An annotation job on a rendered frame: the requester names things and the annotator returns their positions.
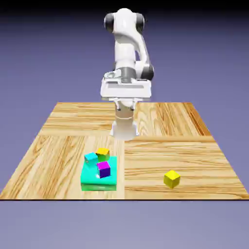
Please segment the small cyan cube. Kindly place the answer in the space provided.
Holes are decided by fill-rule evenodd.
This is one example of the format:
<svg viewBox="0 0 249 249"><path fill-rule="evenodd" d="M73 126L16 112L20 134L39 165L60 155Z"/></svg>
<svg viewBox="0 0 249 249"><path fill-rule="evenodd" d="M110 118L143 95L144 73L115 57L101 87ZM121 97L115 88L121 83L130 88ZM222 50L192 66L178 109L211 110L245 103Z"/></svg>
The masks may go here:
<svg viewBox="0 0 249 249"><path fill-rule="evenodd" d="M98 163L98 156L96 153L88 153L84 155L84 162L87 164L97 164Z"/></svg>

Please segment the small yellow cube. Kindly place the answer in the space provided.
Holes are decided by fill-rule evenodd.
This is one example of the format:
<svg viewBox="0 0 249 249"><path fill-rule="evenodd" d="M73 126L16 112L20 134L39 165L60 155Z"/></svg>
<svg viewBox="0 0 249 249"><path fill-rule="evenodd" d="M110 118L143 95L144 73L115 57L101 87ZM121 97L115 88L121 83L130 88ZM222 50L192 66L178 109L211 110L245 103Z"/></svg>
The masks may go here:
<svg viewBox="0 0 249 249"><path fill-rule="evenodd" d="M164 174L163 183L169 188L173 189L179 185L180 174L174 170L170 170Z"/></svg>

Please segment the small orange cube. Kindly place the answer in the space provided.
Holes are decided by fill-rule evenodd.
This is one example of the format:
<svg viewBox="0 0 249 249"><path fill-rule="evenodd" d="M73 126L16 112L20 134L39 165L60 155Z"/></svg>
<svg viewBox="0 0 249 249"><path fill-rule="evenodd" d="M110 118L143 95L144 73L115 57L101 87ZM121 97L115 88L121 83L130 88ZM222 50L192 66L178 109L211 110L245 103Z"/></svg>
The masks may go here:
<svg viewBox="0 0 249 249"><path fill-rule="evenodd" d="M108 148L98 148L96 151L99 162L108 161L110 157L110 152Z"/></svg>

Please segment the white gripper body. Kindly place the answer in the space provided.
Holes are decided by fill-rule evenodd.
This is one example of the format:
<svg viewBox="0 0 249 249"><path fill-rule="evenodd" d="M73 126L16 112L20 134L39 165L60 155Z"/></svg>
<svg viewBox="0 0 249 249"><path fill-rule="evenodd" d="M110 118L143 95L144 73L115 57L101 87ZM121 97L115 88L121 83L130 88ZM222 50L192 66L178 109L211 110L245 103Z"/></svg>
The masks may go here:
<svg viewBox="0 0 249 249"><path fill-rule="evenodd" d="M151 81L131 79L131 83L122 83L121 78L103 78L100 95L103 99L149 99Z"/></svg>

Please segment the small purple cube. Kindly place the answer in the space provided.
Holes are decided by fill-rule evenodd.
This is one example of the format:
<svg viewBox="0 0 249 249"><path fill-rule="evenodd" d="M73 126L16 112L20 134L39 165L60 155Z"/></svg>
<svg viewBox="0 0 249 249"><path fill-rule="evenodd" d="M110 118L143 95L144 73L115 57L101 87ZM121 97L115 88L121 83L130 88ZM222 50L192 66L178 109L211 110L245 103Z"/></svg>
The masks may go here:
<svg viewBox="0 0 249 249"><path fill-rule="evenodd" d="M97 170L99 178L105 178L110 176L110 165L107 161L97 163Z"/></svg>

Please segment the large green box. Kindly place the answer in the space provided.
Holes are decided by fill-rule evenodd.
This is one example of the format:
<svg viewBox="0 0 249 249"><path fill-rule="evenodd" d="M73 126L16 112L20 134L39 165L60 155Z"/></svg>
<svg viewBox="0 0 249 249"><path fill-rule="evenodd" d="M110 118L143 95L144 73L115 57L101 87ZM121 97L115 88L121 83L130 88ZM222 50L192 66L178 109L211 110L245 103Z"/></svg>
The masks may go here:
<svg viewBox="0 0 249 249"><path fill-rule="evenodd" d="M80 182L82 191L116 191L117 189L117 157L111 156L110 176L99 178L97 167L93 168L84 162Z"/></svg>

